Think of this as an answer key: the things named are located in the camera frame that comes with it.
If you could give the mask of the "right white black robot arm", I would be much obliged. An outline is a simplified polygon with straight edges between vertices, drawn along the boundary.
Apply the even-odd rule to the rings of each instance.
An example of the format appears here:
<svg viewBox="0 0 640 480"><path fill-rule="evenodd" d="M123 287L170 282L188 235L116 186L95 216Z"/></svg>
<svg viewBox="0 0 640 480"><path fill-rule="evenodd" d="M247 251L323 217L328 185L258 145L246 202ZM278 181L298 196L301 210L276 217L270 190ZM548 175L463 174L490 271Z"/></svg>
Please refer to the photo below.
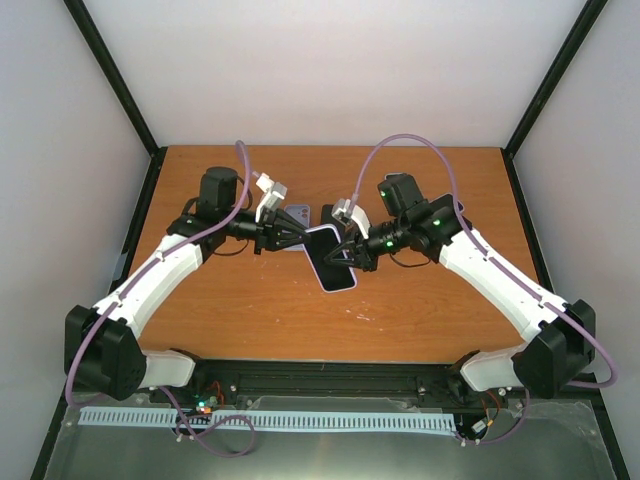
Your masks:
<svg viewBox="0 0 640 480"><path fill-rule="evenodd" d="M589 337L596 313L585 301L570 303L536 284L506 261L473 228L450 194L425 198L414 177L391 175L378 185L390 220L373 225L351 199L338 200L332 217L345 225L342 243L325 255L332 266L373 272L383 255L409 248L455 273L515 328L521 345L494 352L474 351L457 366L457 395L499 387L525 387L550 399L595 358Z"/></svg>

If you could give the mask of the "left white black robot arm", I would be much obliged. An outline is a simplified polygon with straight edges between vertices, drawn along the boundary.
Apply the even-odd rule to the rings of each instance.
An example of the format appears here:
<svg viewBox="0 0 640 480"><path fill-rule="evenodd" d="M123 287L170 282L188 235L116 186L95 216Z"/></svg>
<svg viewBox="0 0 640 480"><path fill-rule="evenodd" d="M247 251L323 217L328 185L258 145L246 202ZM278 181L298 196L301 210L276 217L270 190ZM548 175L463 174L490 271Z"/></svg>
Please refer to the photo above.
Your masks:
<svg viewBox="0 0 640 480"><path fill-rule="evenodd" d="M196 369L194 355L145 351L139 338L156 310L227 238L253 243L254 252L280 251L310 240L304 226L281 209L284 185L267 175L257 178L263 196L256 210L248 181L228 167L212 167L202 176L197 197L150 257L107 297L87 308L75 306L65 319L65 395L76 382L115 400L140 389L172 387L186 402L201 400L208 378Z"/></svg>

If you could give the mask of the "black smartphone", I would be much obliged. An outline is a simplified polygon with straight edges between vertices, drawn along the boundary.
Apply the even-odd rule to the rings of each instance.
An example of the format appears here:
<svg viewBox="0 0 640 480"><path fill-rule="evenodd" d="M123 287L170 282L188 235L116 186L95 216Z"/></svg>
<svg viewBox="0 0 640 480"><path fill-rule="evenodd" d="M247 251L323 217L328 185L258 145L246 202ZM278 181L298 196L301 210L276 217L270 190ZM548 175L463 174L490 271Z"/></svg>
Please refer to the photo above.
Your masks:
<svg viewBox="0 0 640 480"><path fill-rule="evenodd" d="M345 232L345 226L340 221L338 221L336 218L333 217L332 210L333 210L333 206L331 204L324 204L322 206L321 215L320 215L320 224L333 225L338 231L339 235L342 236Z"/></svg>

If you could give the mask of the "lavender phone case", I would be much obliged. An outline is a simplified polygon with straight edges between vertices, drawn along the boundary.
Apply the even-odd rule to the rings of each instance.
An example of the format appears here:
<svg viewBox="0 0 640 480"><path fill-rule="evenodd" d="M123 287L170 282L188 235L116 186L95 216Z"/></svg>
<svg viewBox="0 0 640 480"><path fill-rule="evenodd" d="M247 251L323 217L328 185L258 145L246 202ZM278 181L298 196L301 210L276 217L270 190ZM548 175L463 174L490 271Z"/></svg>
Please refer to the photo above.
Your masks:
<svg viewBox="0 0 640 480"><path fill-rule="evenodd" d="M311 208L309 205L289 204L284 207L284 211L300 223L305 230L310 227Z"/></svg>

